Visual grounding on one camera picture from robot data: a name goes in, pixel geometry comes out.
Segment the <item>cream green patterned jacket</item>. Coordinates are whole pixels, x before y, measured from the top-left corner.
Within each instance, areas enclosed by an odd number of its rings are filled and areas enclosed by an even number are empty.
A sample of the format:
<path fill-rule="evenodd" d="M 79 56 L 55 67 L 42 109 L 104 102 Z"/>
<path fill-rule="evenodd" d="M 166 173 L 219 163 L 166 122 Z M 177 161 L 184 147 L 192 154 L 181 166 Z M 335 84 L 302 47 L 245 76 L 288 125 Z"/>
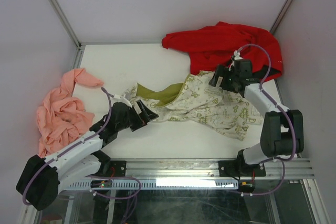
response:
<path fill-rule="evenodd" d="M 125 91 L 126 98 L 135 104 L 141 100 L 159 117 L 156 122 L 194 121 L 216 132 L 244 140 L 251 125 L 261 125 L 263 117 L 240 94 L 209 85 L 213 72 L 189 74 L 183 83 L 162 91 L 153 91 L 136 83 Z"/>

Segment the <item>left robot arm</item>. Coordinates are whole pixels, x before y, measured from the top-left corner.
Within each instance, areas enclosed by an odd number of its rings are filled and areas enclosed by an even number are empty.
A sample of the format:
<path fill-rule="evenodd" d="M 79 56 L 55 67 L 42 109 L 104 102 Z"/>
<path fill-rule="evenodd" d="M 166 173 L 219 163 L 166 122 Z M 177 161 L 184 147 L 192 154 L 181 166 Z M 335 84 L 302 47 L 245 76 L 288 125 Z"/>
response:
<path fill-rule="evenodd" d="M 120 131 L 134 132 L 158 117 L 141 100 L 132 106 L 114 103 L 101 120 L 73 143 L 46 157 L 34 155 L 27 161 L 16 185 L 23 203 L 43 210 L 76 181 L 111 175 L 111 158 L 102 149 L 113 142 Z"/>

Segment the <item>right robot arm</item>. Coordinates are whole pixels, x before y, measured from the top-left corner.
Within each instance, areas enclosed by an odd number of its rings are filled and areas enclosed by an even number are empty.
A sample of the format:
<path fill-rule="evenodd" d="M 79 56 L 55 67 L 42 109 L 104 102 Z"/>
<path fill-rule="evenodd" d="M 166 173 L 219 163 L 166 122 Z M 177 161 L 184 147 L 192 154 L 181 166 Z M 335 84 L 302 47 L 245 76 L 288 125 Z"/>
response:
<path fill-rule="evenodd" d="M 265 176 L 264 163 L 273 158 L 292 159 L 304 150 L 303 115 L 278 103 L 252 73 L 250 60 L 236 60 L 231 67 L 217 66 L 212 87 L 240 94 L 262 115 L 258 144 L 240 150 L 234 160 L 218 163 L 221 176 Z"/>

